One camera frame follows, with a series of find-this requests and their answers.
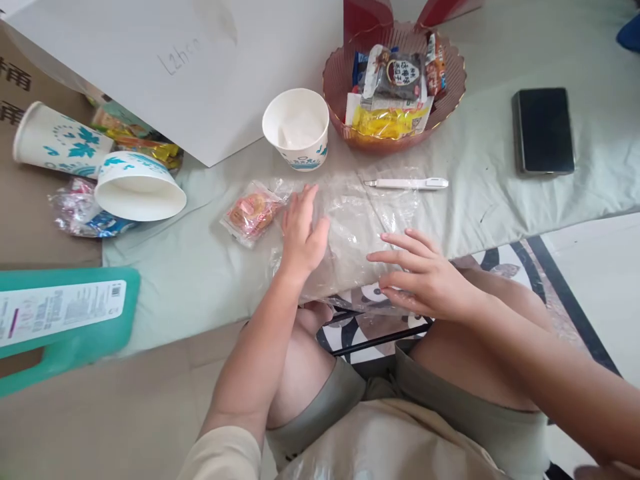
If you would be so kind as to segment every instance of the smartphone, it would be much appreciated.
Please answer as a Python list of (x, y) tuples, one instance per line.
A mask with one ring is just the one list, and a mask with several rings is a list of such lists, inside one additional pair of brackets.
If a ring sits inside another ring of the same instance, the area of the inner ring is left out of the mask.
[(575, 158), (567, 90), (520, 90), (513, 102), (515, 151), (520, 172), (573, 173)]

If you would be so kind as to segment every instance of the floor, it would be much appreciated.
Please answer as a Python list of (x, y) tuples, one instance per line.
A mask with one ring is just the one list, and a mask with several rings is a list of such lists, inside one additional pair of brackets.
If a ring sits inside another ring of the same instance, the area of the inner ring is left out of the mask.
[[(640, 214), (543, 236), (622, 376), (640, 387)], [(0, 478), (174, 479), (239, 325), (69, 372), (0, 399)], [(552, 460), (592, 463), (557, 427)], [(275, 476), (264, 455), (263, 478)]]

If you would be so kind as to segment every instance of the child's hand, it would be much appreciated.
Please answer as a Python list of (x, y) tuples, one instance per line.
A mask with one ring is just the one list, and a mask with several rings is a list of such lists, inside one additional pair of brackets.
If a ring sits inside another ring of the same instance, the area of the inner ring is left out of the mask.
[(302, 193), (294, 193), (282, 220), (285, 246), (279, 271), (302, 282), (317, 268), (327, 249), (329, 219), (322, 217), (315, 230), (311, 229), (313, 200), (317, 192), (317, 185), (305, 185)]
[(484, 292), (470, 284), (424, 233), (410, 229), (405, 233), (380, 235), (382, 240), (400, 250), (367, 255), (369, 261), (399, 265), (404, 270), (380, 277), (382, 292), (392, 304), (420, 315), (454, 321), (472, 317)]

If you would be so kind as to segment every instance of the person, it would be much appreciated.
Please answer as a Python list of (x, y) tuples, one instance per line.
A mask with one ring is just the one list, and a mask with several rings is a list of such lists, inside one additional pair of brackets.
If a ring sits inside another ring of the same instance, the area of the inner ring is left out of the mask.
[(530, 290), (458, 271), (423, 233), (384, 233), (391, 302), (436, 320), (368, 382), (315, 336), (330, 307), (298, 298), (327, 247), (317, 186), (293, 195), (280, 268), (215, 387), (180, 480), (256, 479), (266, 438), (280, 479), (543, 478), (547, 415), (606, 468), (640, 467), (640, 391), (559, 340)]

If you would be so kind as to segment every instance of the blue patterned paper cup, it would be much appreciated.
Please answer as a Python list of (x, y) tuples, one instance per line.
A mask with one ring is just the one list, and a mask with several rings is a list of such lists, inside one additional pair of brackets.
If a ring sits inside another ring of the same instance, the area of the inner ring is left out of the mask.
[(187, 204), (185, 192), (162, 163), (129, 151), (107, 155), (94, 194), (103, 210), (136, 221), (164, 220)]
[(27, 109), (13, 140), (13, 159), (81, 177), (98, 178), (113, 140), (42, 102)]
[(329, 108), (322, 96), (303, 88), (274, 98), (262, 117), (262, 131), (295, 170), (320, 168), (327, 158)]

